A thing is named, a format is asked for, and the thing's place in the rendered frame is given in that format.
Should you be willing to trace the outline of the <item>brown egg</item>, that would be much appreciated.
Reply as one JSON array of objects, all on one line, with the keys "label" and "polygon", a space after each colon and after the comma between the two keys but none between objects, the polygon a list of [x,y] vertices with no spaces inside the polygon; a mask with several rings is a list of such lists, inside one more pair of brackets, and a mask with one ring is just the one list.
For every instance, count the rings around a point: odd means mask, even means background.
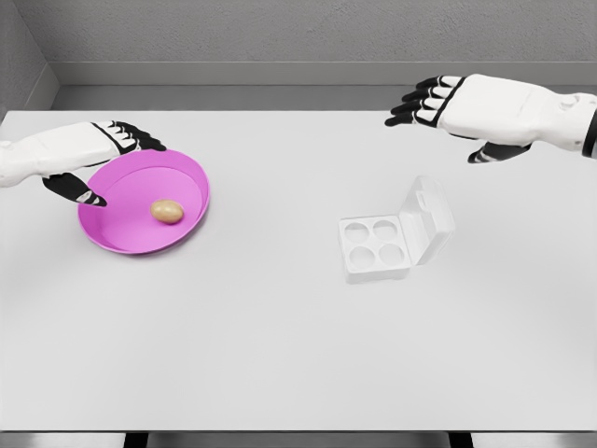
[{"label": "brown egg", "polygon": [[158,222],[165,224],[178,223],[184,217],[182,205],[172,200],[157,200],[150,205],[150,214]]}]

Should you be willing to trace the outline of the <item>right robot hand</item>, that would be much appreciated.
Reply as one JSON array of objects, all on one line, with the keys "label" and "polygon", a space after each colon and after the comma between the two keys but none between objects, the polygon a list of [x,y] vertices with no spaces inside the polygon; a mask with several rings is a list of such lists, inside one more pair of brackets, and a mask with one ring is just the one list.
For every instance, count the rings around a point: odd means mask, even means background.
[{"label": "right robot hand", "polygon": [[422,125],[483,140],[468,157],[470,163],[505,161],[535,142],[574,147],[560,122],[558,98],[544,87],[500,77],[430,77],[402,97],[385,125]]}]

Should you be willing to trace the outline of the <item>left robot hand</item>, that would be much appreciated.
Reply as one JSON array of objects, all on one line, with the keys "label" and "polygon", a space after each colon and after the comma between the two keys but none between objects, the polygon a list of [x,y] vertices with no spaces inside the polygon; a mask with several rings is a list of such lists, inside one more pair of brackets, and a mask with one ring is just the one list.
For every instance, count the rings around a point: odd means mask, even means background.
[{"label": "left robot hand", "polygon": [[79,122],[26,137],[16,144],[22,175],[39,175],[43,185],[73,203],[105,207],[106,200],[74,175],[80,168],[105,164],[141,151],[164,151],[150,133],[117,120]]}]

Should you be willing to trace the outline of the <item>pink round plate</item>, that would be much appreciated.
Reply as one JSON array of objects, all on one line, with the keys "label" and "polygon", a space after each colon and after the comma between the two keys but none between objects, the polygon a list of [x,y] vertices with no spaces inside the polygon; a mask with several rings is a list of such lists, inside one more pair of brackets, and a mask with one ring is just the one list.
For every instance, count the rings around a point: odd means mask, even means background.
[{"label": "pink round plate", "polygon": [[[209,180],[188,155],[141,150],[100,167],[88,186],[107,201],[104,207],[81,204],[80,226],[98,246],[122,254],[160,251],[183,240],[201,221],[210,202]],[[166,224],[152,217],[159,200],[179,203],[182,218]]]}]

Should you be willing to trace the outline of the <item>white egg box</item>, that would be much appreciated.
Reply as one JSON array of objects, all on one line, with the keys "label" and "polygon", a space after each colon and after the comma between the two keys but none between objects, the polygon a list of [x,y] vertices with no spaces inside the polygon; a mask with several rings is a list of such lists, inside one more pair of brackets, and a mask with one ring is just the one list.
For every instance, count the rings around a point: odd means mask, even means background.
[{"label": "white egg box", "polygon": [[441,184],[415,178],[394,215],[346,217],[339,221],[339,244],[349,284],[406,278],[434,260],[455,231]]}]

